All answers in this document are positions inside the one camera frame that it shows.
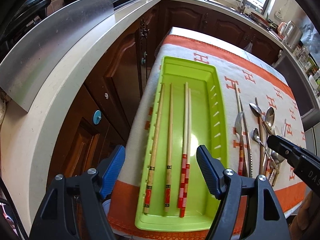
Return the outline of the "small steel spoon bamboo-style handle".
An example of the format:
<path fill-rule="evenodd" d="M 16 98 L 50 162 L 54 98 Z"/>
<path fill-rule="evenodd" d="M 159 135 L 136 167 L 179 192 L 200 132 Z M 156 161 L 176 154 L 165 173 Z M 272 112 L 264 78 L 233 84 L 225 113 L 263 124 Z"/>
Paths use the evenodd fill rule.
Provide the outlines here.
<path fill-rule="evenodd" d="M 278 169 L 278 167 L 277 167 L 277 164 L 276 164 L 276 162 L 274 161 L 274 159 L 272 158 L 272 156 L 269 154 L 269 152 L 267 151 L 265 145 L 262 143 L 262 141 L 261 141 L 261 139 L 260 139 L 260 137 L 259 137 L 259 131 L 258 131 L 257 128 L 254 128 L 254 129 L 251 131 L 251 137 L 252 137 L 252 139 L 253 139 L 255 142 L 259 143 L 259 144 L 264 148 L 265 153 L 267 154 L 267 156 L 269 157 L 269 159 L 270 159 L 270 161 L 271 161 L 271 163 L 272 163 L 272 167 L 275 169 L 276 174 L 278 174 L 278 173 L 279 173 L 279 169 Z"/>

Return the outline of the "bamboo chopstick red black end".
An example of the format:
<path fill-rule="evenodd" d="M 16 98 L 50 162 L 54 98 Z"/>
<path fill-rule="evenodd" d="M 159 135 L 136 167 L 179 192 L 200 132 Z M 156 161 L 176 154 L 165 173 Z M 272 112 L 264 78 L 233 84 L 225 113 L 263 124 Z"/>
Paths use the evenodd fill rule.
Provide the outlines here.
<path fill-rule="evenodd" d="M 171 171 L 172 171 L 172 131 L 173 131 L 173 88 L 170 84 L 169 101 L 169 124 L 168 124 L 168 142 L 167 142 L 167 171 L 165 185 L 164 211 L 167 213 L 170 209 L 170 191 L 171 191 Z"/>

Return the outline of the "white ceramic soup spoon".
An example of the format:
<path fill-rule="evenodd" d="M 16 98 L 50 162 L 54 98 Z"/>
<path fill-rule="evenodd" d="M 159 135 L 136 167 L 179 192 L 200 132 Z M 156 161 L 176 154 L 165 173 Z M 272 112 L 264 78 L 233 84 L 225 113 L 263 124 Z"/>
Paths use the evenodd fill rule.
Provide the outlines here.
<path fill-rule="evenodd" d="M 272 131 L 272 134 L 273 135 L 276 135 L 276 136 L 280 136 L 281 137 L 281 132 L 279 130 L 279 128 L 277 127 L 277 125 L 273 125 L 271 127 L 271 131 Z"/>

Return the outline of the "dark brown wooden chopstick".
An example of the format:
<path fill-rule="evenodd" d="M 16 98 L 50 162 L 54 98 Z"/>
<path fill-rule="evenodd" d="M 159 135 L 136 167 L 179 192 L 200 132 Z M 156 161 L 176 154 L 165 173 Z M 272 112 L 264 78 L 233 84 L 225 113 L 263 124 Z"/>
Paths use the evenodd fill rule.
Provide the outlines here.
<path fill-rule="evenodd" d="M 262 124 L 262 126 L 264 127 L 266 133 L 267 133 L 268 135 L 274 135 L 274 132 L 272 131 L 271 126 L 269 126 L 269 125 L 267 124 L 267 122 L 265 121 L 265 119 L 263 119 L 262 111 L 261 111 L 261 109 L 260 109 L 260 107 L 259 107 L 259 105 L 258 105 L 258 100 L 257 100 L 257 98 L 255 98 L 255 105 L 257 106 L 258 119 L 259 119 L 260 123 Z"/>

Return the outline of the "bamboo chopstick red orange stripes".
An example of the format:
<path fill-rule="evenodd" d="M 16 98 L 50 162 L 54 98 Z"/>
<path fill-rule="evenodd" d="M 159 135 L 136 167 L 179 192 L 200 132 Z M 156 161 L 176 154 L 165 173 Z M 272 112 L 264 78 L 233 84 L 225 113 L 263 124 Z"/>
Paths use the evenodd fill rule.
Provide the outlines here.
<path fill-rule="evenodd" d="M 191 89 L 188 87 L 188 136 L 187 136 L 187 165 L 185 171 L 185 184 L 183 194 L 183 206 L 180 209 L 180 218 L 184 217 L 185 207 L 187 204 L 187 193 L 189 185 L 189 174 L 190 174 L 190 146 L 191 146 Z"/>

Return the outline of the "large steel serving spoon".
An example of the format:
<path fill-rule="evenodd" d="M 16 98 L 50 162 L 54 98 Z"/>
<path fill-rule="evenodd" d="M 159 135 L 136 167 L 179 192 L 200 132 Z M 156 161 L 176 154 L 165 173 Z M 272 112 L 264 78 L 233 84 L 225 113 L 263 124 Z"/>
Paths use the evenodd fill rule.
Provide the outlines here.
<path fill-rule="evenodd" d="M 278 154 L 274 150 L 271 151 L 271 157 L 272 157 L 273 162 L 277 165 L 282 163 L 285 160 L 284 157 L 282 157 L 280 154 Z"/>

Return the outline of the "electric kettle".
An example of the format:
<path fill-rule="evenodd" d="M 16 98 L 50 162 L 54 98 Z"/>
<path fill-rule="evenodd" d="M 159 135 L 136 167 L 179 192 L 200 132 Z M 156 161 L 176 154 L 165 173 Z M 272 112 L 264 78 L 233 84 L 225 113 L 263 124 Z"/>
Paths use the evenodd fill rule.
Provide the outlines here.
<path fill-rule="evenodd" d="M 284 46 L 291 52 L 294 52 L 303 35 L 293 21 L 281 22 L 278 27 L 278 34 L 283 39 Z"/>

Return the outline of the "green plastic utensil tray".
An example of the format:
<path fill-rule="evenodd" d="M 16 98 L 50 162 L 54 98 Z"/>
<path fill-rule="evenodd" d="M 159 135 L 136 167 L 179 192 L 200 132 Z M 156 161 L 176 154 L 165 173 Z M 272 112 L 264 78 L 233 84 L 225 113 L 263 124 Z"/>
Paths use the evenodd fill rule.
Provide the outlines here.
<path fill-rule="evenodd" d="M 191 146 L 190 174 L 185 214 L 180 218 L 177 207 L 180 185 L 183 128 L 184 84 L 191 89 Z M 158 104 L 162 84 L 165 84 L 161 126 L 158 137 L 155 174 L 149 213 L 144 213 L 144 200 L 150 158 L 155 134 Z M 169 124 L 170 84 L 173 88 L 173 131 L 170 209 L 164 211 L 167 142 Z M 138 197 L 135 225 L 140 230 L 158 232 L 201 231 L 210 228 L 217 212 L 219 201 L 208 191 L 196 160 L 196 150 L 205 145 L 212 157 L 227 164 L 227 126 L 223 96 L 217 70 L 202 62 L 166 56 L 161 63 L 161 72 L 155 92 L 153 114 L 146 145 L 142 180 Z"/>

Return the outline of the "orange white H blanket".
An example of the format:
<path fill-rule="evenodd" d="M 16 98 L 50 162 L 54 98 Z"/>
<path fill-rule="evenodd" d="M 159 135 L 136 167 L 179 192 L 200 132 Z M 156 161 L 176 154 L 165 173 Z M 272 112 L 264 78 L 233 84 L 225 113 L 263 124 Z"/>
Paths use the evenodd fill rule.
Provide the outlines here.
<path fill-rule="evenodd" d="M 190 179 L 184 217 L 177 206 L 184 129 L 184 88 L 191 89 Z M 117 234 L 146 239 L 204 239 L 217 212 L 196 161 L 205 145 L 227 168 L 239 166 L 234 130 L 241 101 L 247 126 L 253 176 L 259 173 L 260 148 L 249 133 L 257 118 L 249 104 L 272 107 L 275 125 L 305 146 L 298 104 L 285 78 L 244 50 L 195 31 L 174 29 L 164 39 L 139 104 L 126 159 L 114 186 L 107 220 Z"/>

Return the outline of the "bamboo chopstick black red band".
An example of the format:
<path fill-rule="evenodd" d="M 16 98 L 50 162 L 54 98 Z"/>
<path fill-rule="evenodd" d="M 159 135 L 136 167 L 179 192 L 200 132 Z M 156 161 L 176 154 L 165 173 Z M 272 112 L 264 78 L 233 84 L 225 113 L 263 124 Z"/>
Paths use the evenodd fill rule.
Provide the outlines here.
<path fill-rule="evenodd" d="M 146 185 L 146 192 L 145 192 L 145 200 L 144 200 L 145 214 L 148 214 L 150 209 L 153 178 L 154 178 L 155 166 L 156 166 L 156 155 L 157 155 L 157 149 L 158 149 L 158 137 L 159 137 L 159 130 L 161 126 L 164 93 L 165 93 L 165 84 L 163 83 L 161 87 L 161 94 L 160 94 L 159 104 L 158 104 L 157 119 L 155 123 L 155 134 L 153 137 L 153 145 L 152 145 L 152 152 L 151 152 L 150 165 L 149 165 L 148 182 Z"/>

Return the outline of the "thin steel chopstick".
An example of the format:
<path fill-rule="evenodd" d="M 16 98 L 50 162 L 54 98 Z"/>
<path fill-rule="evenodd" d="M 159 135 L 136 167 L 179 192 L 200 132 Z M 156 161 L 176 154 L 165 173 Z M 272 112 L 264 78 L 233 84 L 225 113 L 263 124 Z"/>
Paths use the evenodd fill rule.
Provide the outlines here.
<path fill-rule="evenodd" d="M 282 137 L 285 137 L 285 133 L 286 133 L 286 119 L 284 120 L 284 126 L 283 126 L 283 129 L 282 129 L 282 134 L 281 134 L 281 136 Z"/>

